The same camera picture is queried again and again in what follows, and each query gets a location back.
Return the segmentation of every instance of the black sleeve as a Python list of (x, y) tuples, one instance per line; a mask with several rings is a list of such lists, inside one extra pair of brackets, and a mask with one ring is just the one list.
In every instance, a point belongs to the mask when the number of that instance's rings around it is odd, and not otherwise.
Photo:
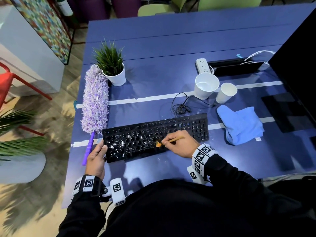
[(90, 192), (79, 192), (67, 209), (57, 237), (97, 237), (104, 224), (105, 215), (99, 198), (91, 197)]
[(219, 155), (208, 159), (204, 173), (210, 177), (214, 189), (226, 204), (237, 207), (254, 222), (268, 220), (278, 226), (293, 223), (300, 228), (311, 228), (316, 224), (315, 211), (312, 208), (273, 193), (251, 175), (231, 166)]

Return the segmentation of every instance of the person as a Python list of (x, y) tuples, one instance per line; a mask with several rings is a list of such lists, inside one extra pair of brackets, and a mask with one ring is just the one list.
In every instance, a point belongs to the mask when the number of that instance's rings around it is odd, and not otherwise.
[[(168, 140), (177, 138), (175, 143)], [(192, 158), (200, 146), (187, 131), (162, 140), (175, 154)], [(89, 155), (85, 174), (104, 178), (101, 141)], [(249, 174), (215, 154), (204, 166), (213, 187), (179, 179), (151, 183), (126, 197), (114, 208), (103, 237), (112, 236), (279, 236), (313, 233), (315, 211), (286, 196), (275, 194)], [(59, 227), (61, 236), (98, 236), (105, 214), (97, 197), (75, 194)]]

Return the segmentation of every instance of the person's right hand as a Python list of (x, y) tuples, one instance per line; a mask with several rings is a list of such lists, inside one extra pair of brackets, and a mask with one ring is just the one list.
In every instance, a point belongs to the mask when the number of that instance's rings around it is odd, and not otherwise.
[[(177, 138), (179, 136), (183, 136), (183, 138), (172, 143), (168, 142), (168, 140)], [(173, 153), (185, 158), (192, 158), (193, 153), (200, 146), (200, 143), (197, 142), (191, 135), (189, 135), (187, 131), (177, 131), (170, 133), (161, 142)]]

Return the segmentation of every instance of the mosaic wall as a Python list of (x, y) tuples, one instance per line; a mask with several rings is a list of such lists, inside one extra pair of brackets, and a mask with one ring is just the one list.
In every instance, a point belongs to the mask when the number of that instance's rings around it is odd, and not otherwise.
[(0, 1), (14, 5), (56, 56), (67, 63), (71, 40), (47, 0)]

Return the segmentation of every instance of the hand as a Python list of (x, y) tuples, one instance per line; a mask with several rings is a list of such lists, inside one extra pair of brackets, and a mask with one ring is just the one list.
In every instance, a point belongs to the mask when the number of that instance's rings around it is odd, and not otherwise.
[[(172, 143), (168, 142), (168, 140), (177, 138), (179, 136), (184, 136), (184, 138)], [(200, 146), (200, 143), (197, 142), (191, 135), (189, 135), (187, 131), (177, 131), (170, 133), (161, 142), (173, 153), (185, 158), (192, 158), (193, 153)]]
[(95, 147), (87, 158), (85, 175), (95, 175), (101, 180), (104, 179), (104, 155), (107, 152), (107, 146), (104, 145), (103, 139)]

